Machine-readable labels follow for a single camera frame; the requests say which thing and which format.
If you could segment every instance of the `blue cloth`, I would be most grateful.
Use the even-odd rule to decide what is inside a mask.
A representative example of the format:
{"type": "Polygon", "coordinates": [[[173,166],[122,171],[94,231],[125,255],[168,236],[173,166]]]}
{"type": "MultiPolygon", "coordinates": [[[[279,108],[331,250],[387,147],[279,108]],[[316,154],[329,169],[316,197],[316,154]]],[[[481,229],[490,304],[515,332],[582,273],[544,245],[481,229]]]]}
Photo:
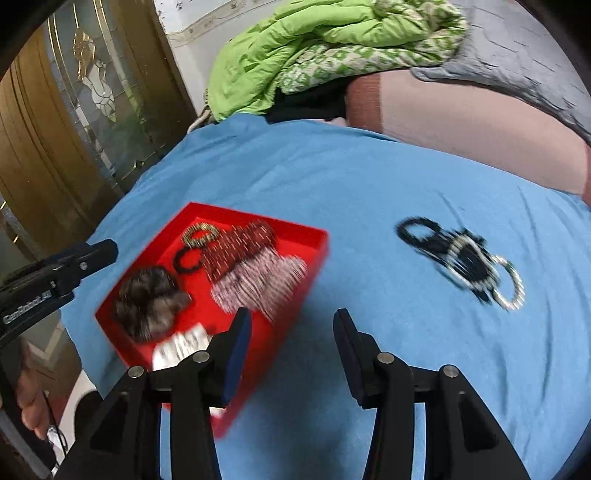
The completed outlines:
{"type": "MultiPolygon", "coordinates": [[[[62,311],[89,378],[105,395],[124,368],[93,318],[103,298],[189,201],[330,232],[330,255],[283,348],[226,437],[225,480],[362,477],[375,411],[351,398],[332,335],[358,328],[409,365],[457,365],[495,415],[532,480],[549,480],[591,417],[591,213],[577,197],[501,170],[370,132],[314,121],[267,125],[237,114],[188,135],[148,170],[90,242],[119,259],[62,311]],[[456,287],[395,233],[409,216],[467,227],[512,261],[525,306],[508,313],[456,287]]],[[[504,277],[502,290],[511,294],[504,277]]],[[[162,474],[170,479],[169,417],[162,474]]],[[[423,477],[417,407],[413,479],[423,477]]]]}

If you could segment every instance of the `gold beaded bracelet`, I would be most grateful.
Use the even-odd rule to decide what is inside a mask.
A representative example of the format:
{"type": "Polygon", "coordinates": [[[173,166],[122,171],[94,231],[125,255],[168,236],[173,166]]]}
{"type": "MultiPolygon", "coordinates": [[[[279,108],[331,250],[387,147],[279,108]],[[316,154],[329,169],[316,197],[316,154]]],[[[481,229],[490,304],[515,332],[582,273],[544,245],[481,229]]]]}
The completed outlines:
{"type": "Polygon", "coordinates": [[[215,240],[220,234],[220,230],[217,227],[213,226],[211,223],[195,223],[187,228],[181,239],[185,247],[188,248],[203,248],[209,242],[215,240]],[[207,232],[205,235],[200,236],[199,238],[193,238],[197,232],[207,232]]]}

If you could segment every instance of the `green blanket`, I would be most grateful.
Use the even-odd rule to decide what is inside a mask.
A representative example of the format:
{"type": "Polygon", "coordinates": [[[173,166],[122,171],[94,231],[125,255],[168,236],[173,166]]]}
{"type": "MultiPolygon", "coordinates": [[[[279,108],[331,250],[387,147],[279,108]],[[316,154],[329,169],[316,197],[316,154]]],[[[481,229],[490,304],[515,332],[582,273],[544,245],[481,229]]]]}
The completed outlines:
{"type": "Polygon", "coordinates": [[[275,90],[450,58],[467,23],[445,0],[293,0],[224,45],[207,88],[216,120],[264,113],[275,90]]]}

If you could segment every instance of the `red tray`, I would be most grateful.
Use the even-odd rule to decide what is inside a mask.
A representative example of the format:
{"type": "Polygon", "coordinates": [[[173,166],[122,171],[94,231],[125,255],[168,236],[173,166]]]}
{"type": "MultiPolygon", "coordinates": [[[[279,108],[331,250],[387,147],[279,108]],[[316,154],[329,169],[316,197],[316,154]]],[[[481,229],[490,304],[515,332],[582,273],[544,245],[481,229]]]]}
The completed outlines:
{"type": "MultiPolygon", "coordinates": [[[[277,240],[275,247],[281,255],[297,255],[306,262],[307,275],[295,289],[292,301],[277,315],[274,325],[271,325],[260,312],[252,314],[252,337],[238,391],[224,415],[221,418],[212,417],[212,429],[216,437],[224,435],[248,395],[271,365],[273,357],[295,321],[301,304],[326,258],[328,233],[324,230],[261,215],[237,212],[212,205],[189,203],[164,227],[128,268],[96,312],[96,320],[125,365],[128,367],[142,365],[151,370],[152,352],[156,343],[141,345],[134,343],[119,324],[112,320],[113,304],[121,282],[133,271],[156,264],[163,265],[174,272],[172,259],[183,246],[180,237],[184,230],[193,223],[208,222],[220,229],[227,230],[233,225],[244,226],[256,219],[264,219],[272,227],[277,240]]],[[[199,251],[189,252],[183,258],[183,265],[193,265],[199,259],[199,255],[199,251]]],[[[196,323],[201,323],[210,335],[226,331],[232,323],[233,315],[224,313],[211,298],[209,292],[212,285],[203,269],[194,274],[177,276],[177,278],[180,287],[194,298],[194,303],[179,315],[174,332],[184,332],[196,323]]]]}

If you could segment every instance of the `person's hand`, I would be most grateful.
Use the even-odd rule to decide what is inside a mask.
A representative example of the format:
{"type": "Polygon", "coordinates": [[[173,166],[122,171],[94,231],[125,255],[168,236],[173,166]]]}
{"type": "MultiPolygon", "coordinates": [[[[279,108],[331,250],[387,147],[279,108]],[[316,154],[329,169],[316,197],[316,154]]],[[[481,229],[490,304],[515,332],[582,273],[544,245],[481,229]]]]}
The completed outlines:
{"type": "Polygon", "coordinates": [[[16,387],[17,404],[22,410],[22,424],[41,440],[47,438],[49,428],[49,409],[36,372],[28,366],[29,352],[25,350],[25,359],[22,363],[22,373],[16,387]]]}

